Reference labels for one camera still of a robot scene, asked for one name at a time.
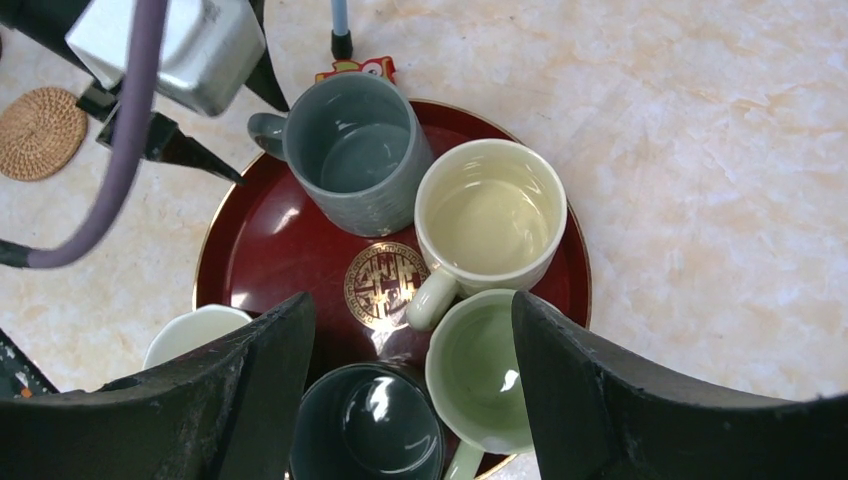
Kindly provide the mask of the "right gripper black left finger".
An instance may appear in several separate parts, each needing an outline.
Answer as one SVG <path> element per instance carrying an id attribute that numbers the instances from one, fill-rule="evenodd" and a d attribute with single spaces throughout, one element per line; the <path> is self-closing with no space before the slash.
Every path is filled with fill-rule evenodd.
<path id="1" fill-rule="evenodd" d="M 315 337 L 296 294 L 177 359 L 1 403 L 5 479 L 281 479 Z"/>

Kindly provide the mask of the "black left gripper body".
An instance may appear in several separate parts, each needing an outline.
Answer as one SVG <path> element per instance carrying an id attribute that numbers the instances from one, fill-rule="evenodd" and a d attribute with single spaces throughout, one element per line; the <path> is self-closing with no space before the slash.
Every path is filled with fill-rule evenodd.
<path id="1" fill-rule="evenodd" d="M 42 47 L 94 77 L 68 46 L 65 35 L 90 1 L 2 1 L 1 24 L 17 30 Z M 273 70 L 268 47 L 245 81 L 249 90 L 278 111 L 289 105 Z"/>

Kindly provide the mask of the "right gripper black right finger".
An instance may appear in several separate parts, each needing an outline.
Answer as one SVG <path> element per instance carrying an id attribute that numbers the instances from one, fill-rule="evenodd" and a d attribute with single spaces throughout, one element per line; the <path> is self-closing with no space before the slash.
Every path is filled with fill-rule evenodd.
<path id="1" fill-rule="evenodd" d="M 843 479 L 845 395 L 789 401 L 676 372 L 519 292 L 512 328 L 545 479 Z"/>

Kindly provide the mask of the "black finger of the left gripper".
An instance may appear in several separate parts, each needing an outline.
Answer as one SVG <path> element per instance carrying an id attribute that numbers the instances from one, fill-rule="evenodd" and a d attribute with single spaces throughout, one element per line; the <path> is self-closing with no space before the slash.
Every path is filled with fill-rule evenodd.
<path id="1" fill-rule="evenodd" d="M 106 122 L 119 103 L 122 83 L 105 87 L 93 80 L 76 101 L 76 107 L 98 122 Z"/>
<path id="2" fill-rule="evenodd" d="M 143 160 L 194 168 L 237 185 L 244 184 L 244 178 L 237 170 L 196 139 L 184 134 L 176 121 L 159 112 L 151 113 L 146 131 L 142 127 L 132 128 L 128 138 L 143 146 Z"/>

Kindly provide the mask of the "grey ceramic mug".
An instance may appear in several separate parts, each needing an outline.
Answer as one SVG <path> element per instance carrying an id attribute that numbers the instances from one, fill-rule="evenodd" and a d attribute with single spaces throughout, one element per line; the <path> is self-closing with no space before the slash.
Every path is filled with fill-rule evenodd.
<path id="1" fill-rule="evenodd" d="M 321 80 L 287 116 L 256 113 L 247 131 L 289 166 L 333 224 L 360 237 L 412 224 L 418 186 L 435 160 L 407 97 L 368 73 Z"/>

